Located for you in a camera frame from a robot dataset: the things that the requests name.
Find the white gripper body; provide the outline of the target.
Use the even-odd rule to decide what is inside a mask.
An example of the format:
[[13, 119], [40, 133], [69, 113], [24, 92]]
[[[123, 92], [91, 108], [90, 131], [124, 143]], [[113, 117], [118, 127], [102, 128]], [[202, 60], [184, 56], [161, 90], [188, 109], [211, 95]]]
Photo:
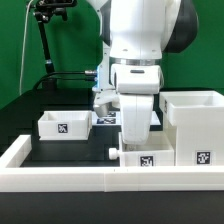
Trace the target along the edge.
[[94, 110], [105, 117], [108, 104], [120, 108], [121, 133], [125, 144], [143, 145], [149, 137], [154, 95], [159, 93], [162, 70], [158, 65], [133, 66], [113, 64], [113, 90], [97, 93]]

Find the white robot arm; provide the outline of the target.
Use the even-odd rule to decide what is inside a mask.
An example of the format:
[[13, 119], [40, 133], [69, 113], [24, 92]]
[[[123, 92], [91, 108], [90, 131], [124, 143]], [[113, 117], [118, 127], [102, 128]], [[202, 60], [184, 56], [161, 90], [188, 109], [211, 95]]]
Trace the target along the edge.
[[103, 58], [97, 68], [94, 110], [120, 109], [122, 140], [141, 145], [149, 136], [154, 96], [163, 86], [159, 61], [196, 38], [192, 0], [87, 0], [100, 21]]

